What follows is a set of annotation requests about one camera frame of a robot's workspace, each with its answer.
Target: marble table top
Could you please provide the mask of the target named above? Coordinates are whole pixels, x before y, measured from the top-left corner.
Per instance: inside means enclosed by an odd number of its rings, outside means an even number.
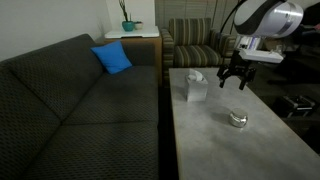
[[[230,77],[219,87],[217,68],[196,68],[208,80],[206,101],[187,102],[189,69],[170,69],[180,179],[320,179],[320,157],[248,87]],[[232,126],[234,108],[248,113]]]

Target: striped armchair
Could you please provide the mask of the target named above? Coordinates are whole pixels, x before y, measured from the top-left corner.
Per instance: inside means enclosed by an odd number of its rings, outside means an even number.
[[[218,32],[210,27],[210,18],[170,19],[169,30],[161,30],[164,86],[169,85],[169,68],[229,63],[236,37],[222,34],[218,46]]]

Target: white tissue box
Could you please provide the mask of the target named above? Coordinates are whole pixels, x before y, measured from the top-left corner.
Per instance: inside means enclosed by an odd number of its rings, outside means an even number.
[[[187,101],[205,101],[208,91],[208,81],[202,78],[201,81],[190,80],[186,76],[185,92]]]

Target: side table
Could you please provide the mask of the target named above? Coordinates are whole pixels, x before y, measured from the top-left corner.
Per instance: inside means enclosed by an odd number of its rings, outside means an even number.
[[[122,43],[152,43],[155,47],[155,65],[157,68],[158,85],[162,86],[162,38],[157,26],[143,27],[141,30],[125,32],[112,30],[105,34],[104,43],[120,40]]]

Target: curtain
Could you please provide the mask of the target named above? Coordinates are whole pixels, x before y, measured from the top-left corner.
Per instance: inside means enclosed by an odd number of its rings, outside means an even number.
[[[156,25],[168,28],[171,18],[212,19],[212,28],[220,28],[239,0],[155,0]],[[236,34],[232,27],[234,14],[224,28],[224,33]]]

